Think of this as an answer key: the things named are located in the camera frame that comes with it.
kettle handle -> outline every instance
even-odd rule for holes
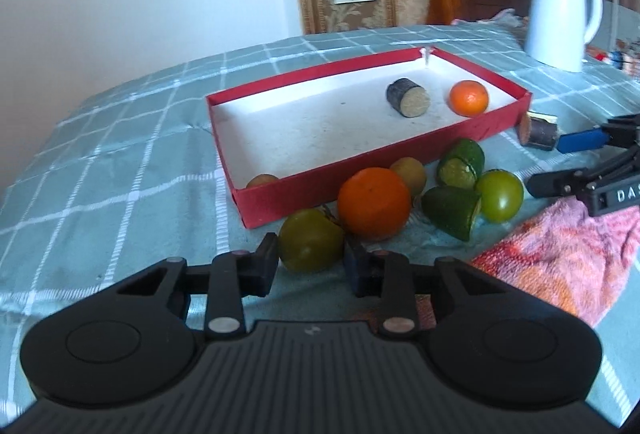
[[[584,31],[584,43],[588,44],[596,36],[596,32],[602,21],[602,0],[593,0],[591,3],[591,17]]]

tablecloth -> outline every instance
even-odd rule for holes
[[[254,249],[267,231],[242,227],[211,136],[206,94],[270,75],[409,46],[435,45],[499,72],[533,92],[532,109],[573,132],[612,115],[640,112],[638,85],[586,59],[581,74],[543,66],[522,51],[522,34],[495,24],[362,29],[289,38],[203,58],[89,98],[56,125],[43,149],[5,193],[0,210],[0,425],[33,401],[19,363],[25,332],[45,316],[168,256],[203,264],[229,249]],[[563,156],[522,148],[513,130],[482,142],[486,168],[524,179],[594,164],[616,153]],[[428,167],[433,180],[433,165]],[[526,199],[513,221],[481,223],[469,244],[419,214],[384,246],[430,263],[469,260],[548,202]],[[590,403],[620,424],[640,398],[640,273],[600,323],[605,356]],[[280,267],[270,295],[246,298],[256,319],[343,319],[375,306],[354,299],[342,268],[299,276]],[[188,323],[202,327],[194,299]]]

towel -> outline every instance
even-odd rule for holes
[[[640,207],[591,218],[580,201],[561,198],[471,264],[594,327],[625,288],[639,244]],[[420,327],[433,328],[429,297],[416,303]],[[358,318],[375,330],[373,312]]]

orange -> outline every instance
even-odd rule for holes
[[[476,116],[489,105],[489,93],[480,82],[461,80],[449,92],[449,107],[460,116]]]
[[[383,240],[397,234],[410,212],[409,189],[389,169],[363,169],[345,181],[338,193],[340,222],[363,239]]]

red cardboard box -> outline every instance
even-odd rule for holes
[[[431,107],[404,118],[386,87],[406,77],[425,87]],[[487,111],[464,118],[447,106],[459,80],[489,91]],[[441,157],[459,138],[484,140],[513,127],[531,93],[466,59],[431,48],[402,49],[277,75],[207,97],[231,195],[242,223],[255,228],[300,208],[334,201],[350,176],[405,156]],[[246,189],[258,174],[279,181]]]

